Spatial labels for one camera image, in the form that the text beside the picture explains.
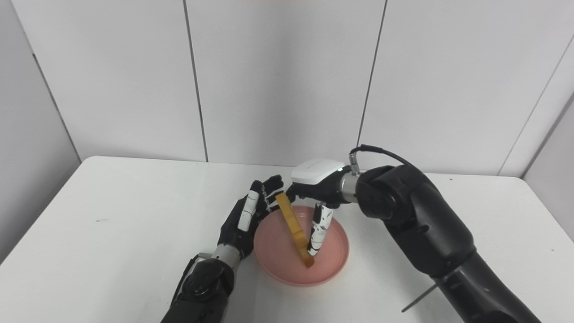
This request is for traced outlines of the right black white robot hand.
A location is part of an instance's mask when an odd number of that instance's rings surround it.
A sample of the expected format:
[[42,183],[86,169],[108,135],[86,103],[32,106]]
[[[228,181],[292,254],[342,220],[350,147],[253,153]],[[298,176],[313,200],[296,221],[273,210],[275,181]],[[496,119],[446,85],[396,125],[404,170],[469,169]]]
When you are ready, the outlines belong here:
[[341,181],[350,167],[331,159],[313,159],[293,168],[289,198],[311,198],[314,207],[307,253],[316,256],[321,250],[333,219],[333,211],[346,200],[342,197]]

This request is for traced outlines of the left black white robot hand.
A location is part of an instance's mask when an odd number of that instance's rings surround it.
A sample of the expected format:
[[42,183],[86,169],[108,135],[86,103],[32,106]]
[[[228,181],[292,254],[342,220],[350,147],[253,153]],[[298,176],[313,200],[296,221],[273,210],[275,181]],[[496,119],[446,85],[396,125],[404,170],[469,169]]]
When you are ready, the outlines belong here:
[[281,175],[271,176],[264,182],[254,180],[247,194],[236,201],[221,226],[217,244],[237,249],[242,260],[248,257],[253,250],[256,230],[270,213],[279,209],[276,198],[283,192]]

